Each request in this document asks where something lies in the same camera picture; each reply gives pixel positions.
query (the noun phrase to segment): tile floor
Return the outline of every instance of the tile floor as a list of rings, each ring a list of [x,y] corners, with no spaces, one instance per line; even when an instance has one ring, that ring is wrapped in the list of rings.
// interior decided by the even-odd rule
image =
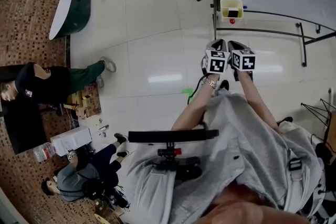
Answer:
[[[169,130],[185,108],[185,88],[195,88],[201,76],[200,60],[213,39],[212,0],[92,0],[89,23],[71,36],[71,66],[83,68],[108,56],[117,72],[105,72],[100,91],[102,113],[80,124],[89,126],[98,150],[114,142],[113,134],[136,130]],[[265,28],[297,32],[292,20],[248,14],[241,28]],[[303,24],[308,36],[316,36],[314,25]],[[218,38],[249,45],[257,53],[255,84],[277,120],[293,116],[295,122],[322,135],[323,127],[301,106],[328,100],[328,89],[336,88],[336,40],[307,47],[308,66],[301,66],[300,39],[282,35],[228,31]],[[232,92],[242,92],[229,80]],[[107,137],[98,135],[98,119],[109,124]],[[131,152],[136,145],[128,145]],[[130,159],[125,159],[124,177]]]

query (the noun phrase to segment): green pants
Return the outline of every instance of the green pants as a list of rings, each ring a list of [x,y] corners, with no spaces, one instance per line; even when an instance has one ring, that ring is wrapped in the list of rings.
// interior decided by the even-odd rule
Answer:
[[[94,83],[97,77],[102,74],[105,69],[103,61],[98,61],[89,65],[85,69],[69,69],[70,87],[69,94],[82,90],[85,86]]]

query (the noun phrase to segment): black hat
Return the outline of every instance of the black hat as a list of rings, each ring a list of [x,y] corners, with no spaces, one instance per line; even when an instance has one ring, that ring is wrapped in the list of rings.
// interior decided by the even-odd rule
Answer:
[[[47,177],[46,179],[44,179],[41,183],[41,189],[42,191],[48,195],[48,196],[51,196],[51,195],[54,195],[54,193],[52,193],[49,189],[48,189],[48,186],[47,186],[47,182],[50,181],[50,178]]]

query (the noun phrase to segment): plastic water bottle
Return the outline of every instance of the plastic water bottle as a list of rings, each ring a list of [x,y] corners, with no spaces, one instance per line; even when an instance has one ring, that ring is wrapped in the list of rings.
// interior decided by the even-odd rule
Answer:
[[[56,150],[51,143],[47,142],[44,143],[43,145],[34,147],[33,153],[35,160],[41,163],[46,159],[53,157],[56,154]]]

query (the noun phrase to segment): sneaker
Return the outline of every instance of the sneaker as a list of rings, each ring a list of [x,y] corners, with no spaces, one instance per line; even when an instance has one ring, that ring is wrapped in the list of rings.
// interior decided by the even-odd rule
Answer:
[[[114,134],[114,137],[117,139],[117,141],[122,144],[127,141],[126,137],[123,136],[122,134],[116,133]]]
[[[101,77],[101,75],[97,77],[96,82],[97,82],[98,88],[104,88],[104,80]]]
[[[227,91],[229,90],[229,82],[225,79],[221,82],[220,86],[219,86],[220,89],[226,89]]]
[[[117,156],[118,156],[118,157],[123,157],[123,158],[125,158],[127,155],[128,155],[128,153],[127,153],[126,151],[118,152],[118,153],[117,153]]]
[[[104,62],[105,68],[107,70],[109,70],[112,73],[116,72],[117,67],[116,67],[116,64],[112,60],[110,60],[107,57],[101,57],[100,60]]]

